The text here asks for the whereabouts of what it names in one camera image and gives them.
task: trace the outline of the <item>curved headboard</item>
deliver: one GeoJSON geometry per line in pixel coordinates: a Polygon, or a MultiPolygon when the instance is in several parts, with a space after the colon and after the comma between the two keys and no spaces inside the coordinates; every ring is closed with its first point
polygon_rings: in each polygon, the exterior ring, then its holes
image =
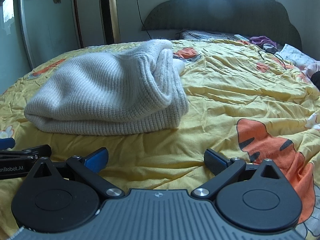
{"type": "Polygon", "coordinates": [[[147,30],[190,29],[265,35],[302,50],[297,29],[290,23],[284,6],[275,0],[170,0],[156,6],[144,26],[147,30]]]}

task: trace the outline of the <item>yellow bedsheet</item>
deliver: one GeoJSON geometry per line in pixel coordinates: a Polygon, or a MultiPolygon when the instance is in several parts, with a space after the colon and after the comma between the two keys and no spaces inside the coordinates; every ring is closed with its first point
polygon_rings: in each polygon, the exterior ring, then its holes
{"type": "MultiPolygon", "coordinates": [[[[307,239],[317,239],[320,92],[288,62],[285,69],[271,54],[263,53],[263,60],[254,45],[227,40],[172,43],[174,51],[179,51],[176,57],[187,62],[181,79],[189,112],[178,129],[129,136],[77,136],[41,132],[24,117],[26,102],[64,59],[88,52],[121,51],[138,46],[137,42],[65,53],[19,79],[0,96],[0,138],[13,137],[17,150],[49,144],[54,161],[106,147],[109,163],[100,175],[125,191],[198,187],[213,176],[203,163],[207,148],[253,163],[268,157],[302,199],[297,231],[307,239]]],[[[18,229],[10,204],[21,182],[0,181],[2,239],[18,229]]]]}

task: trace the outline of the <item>metal screw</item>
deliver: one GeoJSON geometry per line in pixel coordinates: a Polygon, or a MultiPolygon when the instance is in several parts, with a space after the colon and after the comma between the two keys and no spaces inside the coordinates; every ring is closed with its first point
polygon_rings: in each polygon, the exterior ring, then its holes
{"type": "Polygon", "coordinates": [[[122,194],[122,190],[119,188],[110,188],[106,191],[106,194],[110,197],[119,197],[122,194]]]}
{"type": "Polygon", "coordinates": [[[193,191],[193,194],[195,194],[196,196],[199,196],[199,197],[205,197],[207,195],[209,195],[209,190],[207,190],[206,188],[196,188],[194,191],[193,191]]]}

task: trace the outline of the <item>purple clothing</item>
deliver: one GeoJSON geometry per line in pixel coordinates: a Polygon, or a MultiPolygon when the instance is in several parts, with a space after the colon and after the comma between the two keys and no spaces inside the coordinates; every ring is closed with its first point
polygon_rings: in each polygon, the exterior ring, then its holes
{"type": "Polygon", "coordinates": [[[276,42],[270,40],[268,37],[266,36],[259,36],[259,37],[251,37],[250,38],[250,42],[254,45],[257,45],[259,47],[263,47],[264,44],[271,44],[274,47],[277,47],[276,42]]]}

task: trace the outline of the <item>ribbed knit fabric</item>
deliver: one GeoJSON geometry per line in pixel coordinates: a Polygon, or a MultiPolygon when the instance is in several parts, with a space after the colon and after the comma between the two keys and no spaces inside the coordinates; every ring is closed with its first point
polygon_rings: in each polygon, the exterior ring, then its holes
{"type": "Polygon", "coordinates": [[[25,107],[45,132],[125,135],[176,128],[188,101],[172,43],[151,40],[118,53],[66,60],[25,107]]]}

